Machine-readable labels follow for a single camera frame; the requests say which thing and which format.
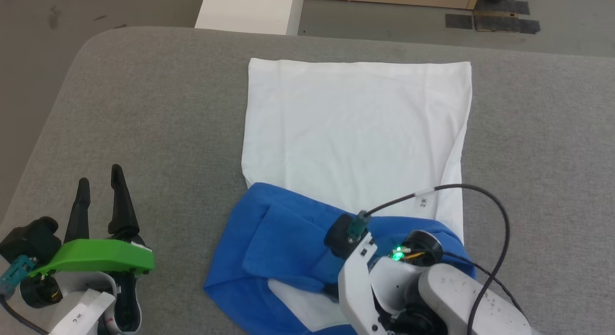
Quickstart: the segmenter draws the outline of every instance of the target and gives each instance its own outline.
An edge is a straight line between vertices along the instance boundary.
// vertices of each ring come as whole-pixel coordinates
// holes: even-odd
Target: gray floor
[[[444,27],[466,11],[334,0],[305,0],[299,34],[615,57],[615,0],[527,1],[538,35]],[[123,25],[194,26],[201,3],[0,0],[0,219],[84,42]]]

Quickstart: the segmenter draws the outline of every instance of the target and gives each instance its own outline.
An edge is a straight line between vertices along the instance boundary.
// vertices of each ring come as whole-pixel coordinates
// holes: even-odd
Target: blue towel
[[[336,283],[344,261],[331,254],[323,239],[344,213],[277,186],[252,185],[231,212],[203,289],[249,334],[310,334],[270,291],[267,280],[312,292]],[[467,258],[459,238],[438,221],[373,217],[368,229],[376,239],[377,256],[391,252],[412,230],[420,229],[435,235],[444,250]],[[472,265],[447,256],[442,260],[475,277]],[[356,334],[349,325],[317,333]]]

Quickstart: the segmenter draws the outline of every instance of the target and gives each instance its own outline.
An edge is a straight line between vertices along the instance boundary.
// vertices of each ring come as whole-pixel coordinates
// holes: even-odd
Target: gray fabric surface
[[[142,236],[156,254],[157,269],[138,285],[141,333],[243,333],[201,287],[231,208],[246,190],[240,158],[250,57],[471,61],[463,178],[498,195],[509,210],[512,243],[501,280],[546,335],[613,333],[612,59],[181,28],[113,30],[86,43],[74,61],[0,235],[49,215],[63,237],[77,181],[86,176],[90,234],[104,237],[111,165],[119,163]],[[464,218],[468,251],[492,267],[503,242],[501,216],[481,195],[465,192]],[[11,303],[47,326],[50,310],[29,309],[19,299]],[[31,334],[4,312],[0,324],[2,333]]]

